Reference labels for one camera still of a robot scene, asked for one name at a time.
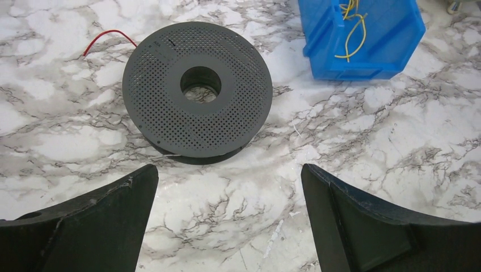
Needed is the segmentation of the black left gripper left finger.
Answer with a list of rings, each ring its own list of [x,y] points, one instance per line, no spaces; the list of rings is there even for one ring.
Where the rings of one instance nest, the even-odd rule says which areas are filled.
[[[158,186],[148,164],[65,202],[1,220],[2,271],[135,271]]]

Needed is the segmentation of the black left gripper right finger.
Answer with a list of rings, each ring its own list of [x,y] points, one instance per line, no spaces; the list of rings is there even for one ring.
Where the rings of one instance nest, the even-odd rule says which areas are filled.
[[[322,271],[479,271],[480,223],[409,210],[313,164],[301,171]]]

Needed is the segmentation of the dark grey perforated spool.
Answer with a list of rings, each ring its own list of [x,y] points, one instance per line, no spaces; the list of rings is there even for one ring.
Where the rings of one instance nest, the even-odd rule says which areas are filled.
[[[242,151],[272,105],[268,67],[221,25],[183,22],[144,39],[128,59],[122,92],[130,119],[159,152],[206,165]]]

